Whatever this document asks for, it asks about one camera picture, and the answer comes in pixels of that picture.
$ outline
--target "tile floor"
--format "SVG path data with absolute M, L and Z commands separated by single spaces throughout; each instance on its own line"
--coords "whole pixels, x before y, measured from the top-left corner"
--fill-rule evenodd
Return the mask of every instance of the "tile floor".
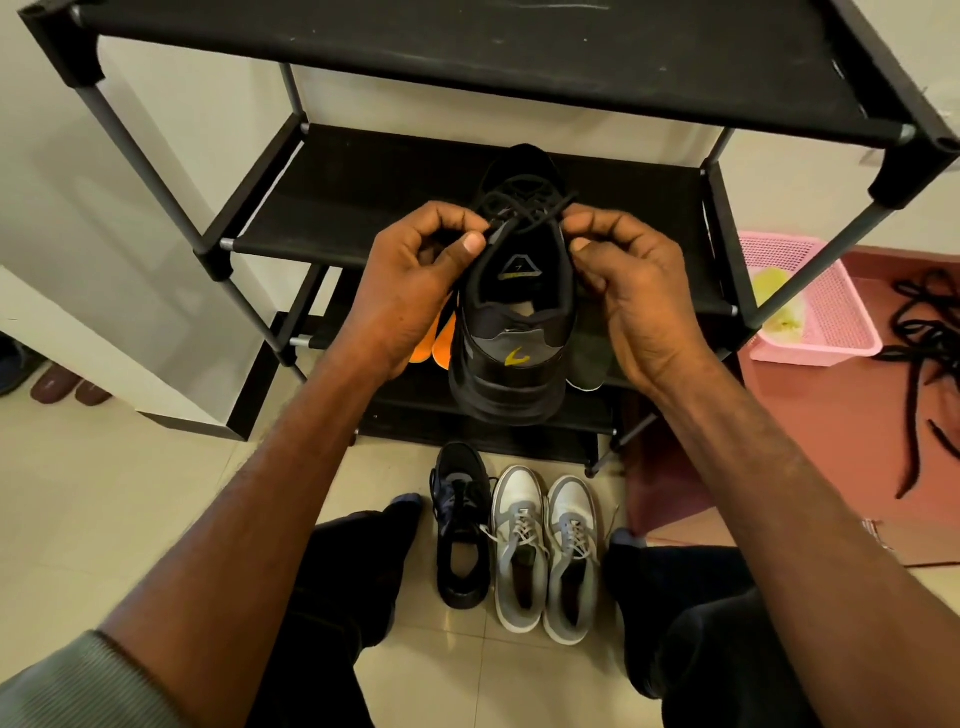
M 252 442 L 236 444 L 153 424 L 111 400 L 52 406 L 29 387 L 0 400 L 0 681 L 95 626 L 194 521 L 250 456 L 296 391 L 280 373 Z M 436 449 L 361 439 L 348 451 L 321 520 L 428 494 Z M 485 456 L 491 473 L 512 461 Z M 546 482 L 570 468 L 533 463 Z M 593 481 L 610 526 L 623 483 Z M 379 728 L 609 728 L 660 725 L 660 707 L 623 676 L 612 619 L 561 647 L 541 630 L 513 635 L 490 603 L 447 609 L 433 583 L 432 518 L 407 559 L 396 627 L 357 671 Z M 960 607 L 960 570 L 926 570 L 924 583 Z

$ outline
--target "maroon slipper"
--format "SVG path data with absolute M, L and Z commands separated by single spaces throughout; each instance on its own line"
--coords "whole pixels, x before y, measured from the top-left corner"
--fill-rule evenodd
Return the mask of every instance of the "maroon slipper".
M 85 404 L 87 407 L 95 407 L 98 404 L 103 404 L 113 397 L 113 395 L 106 389 L 101 389 L 96 384 L 84 380 L 80 383 L 80 386 L 77 387 L 77 393 L 74 397 L 77 398 L 80 404 Z
M 60 364 L 54 364 L 36 381 L 30 396 L 40 404 L 55 404 L 73 392 L 83 378 Z

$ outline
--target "person's right hand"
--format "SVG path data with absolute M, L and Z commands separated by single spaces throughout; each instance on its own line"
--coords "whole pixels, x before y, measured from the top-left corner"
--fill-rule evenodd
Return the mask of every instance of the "person's right hand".
M 564 233 L 574 265 L 604 298 L 623 373 L 648 397 L 715 363 L 690 298 L 684 254 L 626 212 L 571 205 Z

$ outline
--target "hand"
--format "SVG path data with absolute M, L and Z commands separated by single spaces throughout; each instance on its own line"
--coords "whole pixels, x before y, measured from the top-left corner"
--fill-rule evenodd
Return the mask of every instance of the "hand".
M 583 205 L 566 209 L 563 227 L 574 265 L 604 298 L 613 350 L 637 389 L 655 399 L 688 365 L 713 359 L 677 243 L 626 212 Z
M 382 381 L 399 376 L 451 286 L 487 245 L 489 226 L 475 212 L 433 202 L 377 235 L 338 349 L 350 349 L 350 360 L 369 363 Z M 440 229 L 464 235 L 444 249 L 430 237 Z

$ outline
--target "orange shoe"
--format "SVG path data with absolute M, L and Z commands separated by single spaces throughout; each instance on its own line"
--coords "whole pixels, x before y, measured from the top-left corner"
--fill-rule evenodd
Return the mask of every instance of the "orange shoe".
M 413 354 L 410 357 L 411 364 L 422 364 L 424 361 L 430 358 L 430 355 L 433 353 L 433 344 L 437 340 L 437 328 L 440 326 L 440 317 L 444 314 L 444 308 L 446 308 L 446 301 L 444 301 L 443 307 L 440 309 L 440 313 L 437 314 L 437 318 L 433 320 L 433 324 L 430 326 L 430 329 L 426 332 L 426 336 L 417 344 L 417 347 L 414 349 Z
M 454 313 L 454 306 L 450 306 L 449 310 L 447 310 L 447 306 L 444 306 L 444 310 L 440 312 L 440 317 L 444 318 L 445 314 L 449 318 L 443 324 L 440 335 L 433 344 L 433 360 L 443 369 L 449 371 L 450 347 L 453 346 L 453 331 L 457 327 L 457 314 Z

